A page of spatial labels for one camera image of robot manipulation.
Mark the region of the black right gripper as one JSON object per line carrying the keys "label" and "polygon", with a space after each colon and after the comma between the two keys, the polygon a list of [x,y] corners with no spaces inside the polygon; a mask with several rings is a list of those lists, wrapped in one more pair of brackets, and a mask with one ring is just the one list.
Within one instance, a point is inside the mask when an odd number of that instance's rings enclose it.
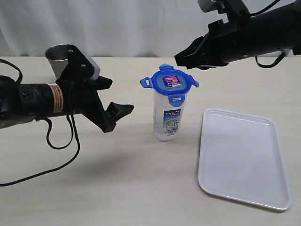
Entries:
{"label": "black right gripper", "polygon": [[198,4],[205,13],[216,10],[219,14],[226,14],[228,22],[217,20],[210,23],[205,36],[196,38],[185,50],[174,56],[176,64],[187,69],[208,70],[241,59],[238,34],[250,18],[243,1],[199,0]]}

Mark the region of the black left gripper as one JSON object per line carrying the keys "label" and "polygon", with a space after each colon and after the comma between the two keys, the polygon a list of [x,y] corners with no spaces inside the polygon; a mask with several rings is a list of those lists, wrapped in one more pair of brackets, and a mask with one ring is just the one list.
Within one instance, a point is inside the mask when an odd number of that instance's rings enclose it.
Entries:
{"label": "black left gripper", "polygon": [[129,115],[133,105],[121,105],[110,102],[104,109],[98,91],[109,89],[112,80],[100,76],[100,67],[85,51],[74,47],[68,56],[68,66],[71,68],[72,79],[60,78],[71,91],[72,110],[80,109],[81,114],[98,126],[104,133],[114,130],[116,122]]}

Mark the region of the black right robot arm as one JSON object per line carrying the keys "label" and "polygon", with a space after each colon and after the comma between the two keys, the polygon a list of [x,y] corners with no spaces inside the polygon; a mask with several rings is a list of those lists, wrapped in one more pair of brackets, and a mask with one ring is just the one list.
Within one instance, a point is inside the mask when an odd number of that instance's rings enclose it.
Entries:
{"label": "black right robot arm", "polygon": [[241,0],[200,0],[203,12],[216,10],[226,14],[228,22],[217,20],[208,25],[208,33],[196,38],[185,50],[175,55],[178,66],[187,69],[224,67],[230,62],[280,51],[271,68],[285,56],[286,50],[301,53],[301,2],[269,10],[265,7],[250,13]]}

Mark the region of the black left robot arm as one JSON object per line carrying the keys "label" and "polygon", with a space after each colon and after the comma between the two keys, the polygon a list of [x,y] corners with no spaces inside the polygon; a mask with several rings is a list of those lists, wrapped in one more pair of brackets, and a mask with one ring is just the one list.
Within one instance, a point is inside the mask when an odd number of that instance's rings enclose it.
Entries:
{"label": "black left robot arm", "polygon": [[17,80],[0,77],[2,129],[33,120],[82,114],[107,133],[133,111],[133,105],[114,102],[104,109],[97,92],[109,89],[112,80],[100,76],[100,67],[85,51],[72,44],[58,44],[48,48],[45,56],[56,76],[54,83],[22,84],[22,73]]}

